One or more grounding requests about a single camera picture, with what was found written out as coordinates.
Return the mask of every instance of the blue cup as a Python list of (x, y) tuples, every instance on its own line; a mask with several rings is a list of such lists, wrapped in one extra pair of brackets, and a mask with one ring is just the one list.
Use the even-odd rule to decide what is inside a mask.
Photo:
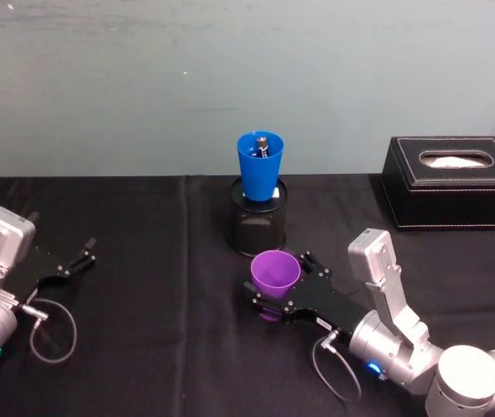
[[(267, 138), (269, 156), (253, 156), (257, 152), (257, 138)], [(271, 132), (255, 131), (246, 133), (238, 140), (241, 186), (244, 194), (254, 202), (265, 202), (274, 193), (279, 178), (284, 142)]]

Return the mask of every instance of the plastic cup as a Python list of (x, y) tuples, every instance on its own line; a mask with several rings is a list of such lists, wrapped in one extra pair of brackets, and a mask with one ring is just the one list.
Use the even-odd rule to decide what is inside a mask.
[[(269, 157), (253, 156), (257, 151), (257, 138), (265, 136), (268, 141)], [(263, 130), (246, 133), (238, 140), (241, 185), (249, 200), (265, 202), (273, 196), (281, 168), (284, 142), (272, 132)]]
[[(251, 262), (252, 282), (264, 295), (282, 299), (300, 279), (301, 266), (298, 260), (282, 250), (267, 250), (258, 254)], [(270, 321), (278, 319), (267, 314), (261, 317)]]

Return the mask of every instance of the blue led light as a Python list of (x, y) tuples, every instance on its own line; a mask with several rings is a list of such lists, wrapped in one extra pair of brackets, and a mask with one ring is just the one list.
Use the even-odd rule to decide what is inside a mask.
[(379, 365), (377, 365), (377, 364), (376, 364), (376, 363), (374, 363), (374, 362), (369, 362), (369, 363), (367, 364), (367, 367), (368, 367), (369, 369), (372, 369), (372, 370), (373, 370), (376, 374), (380, 374), (380, 373), (381, 373), (381, 372), (380, 372), (380, 367), (379, 367)]

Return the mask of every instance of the dark object in cup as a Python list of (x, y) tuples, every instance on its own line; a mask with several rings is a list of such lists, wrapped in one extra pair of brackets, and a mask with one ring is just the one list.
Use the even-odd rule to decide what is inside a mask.
[(257, 149), (261, 158), (269, 158), (268, 140), (265, 136), (257, 138)]
[(287, 189), (278, 180), (279, 196), (266, 202), (253, 202), (243, 195), (241, 178), (230, 192), (230, 246), (242, 255), (256, 256), (271, 249), (280, 249), (286, 240)]

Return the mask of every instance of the cup rim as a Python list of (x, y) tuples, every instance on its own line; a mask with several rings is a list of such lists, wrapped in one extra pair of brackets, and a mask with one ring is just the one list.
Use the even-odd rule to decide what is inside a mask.
[[(290, 257), (291, 259), (293, 259), (296, 263), (296, 265), (298, 266), (298, 273), (296, 275), (296, 278), (288, 283), (288, 284), (285, 284), (285, 285), (270, 285), (270, 284), (267, 284), (263, 281), (261, 281), (259, 278), (257, 278), (254, 274), (254, 262), (255, 260), (257, 259), (258, 256), (261, 256), (261, 255), (264, 255), (264, 254), (269, 254), (269, 253), (281, 253), (281, 254), (284, 254), (284, 255), (287, 255), (288, 257)], [(255, 256), (255, 258), (251, 261), (251, 264), (249, 266), (249, 270), (251, 272), (251, 276), (254, 280), (256, 280), (257, 282), (259, 282), (261, 285), (267, 287), (267, 288), (274, 288), (274, 289), (283, 289), (283, 288), (288, 288), (288, 287), (292, 287), (299, 279), (300, 279), (300, 276), (301, 276), (301, 265), (300, 263), (298, 262), (298, 260), (296, 259), (295, 256), (293, 256), (292, 254), (289, 254), (288, 252), (284, 251), (284, 250), (280, 250), (280, 249), (270, 249), (270, 250), (265, 250), (261, 253), (259, 253), (258, 255)]]

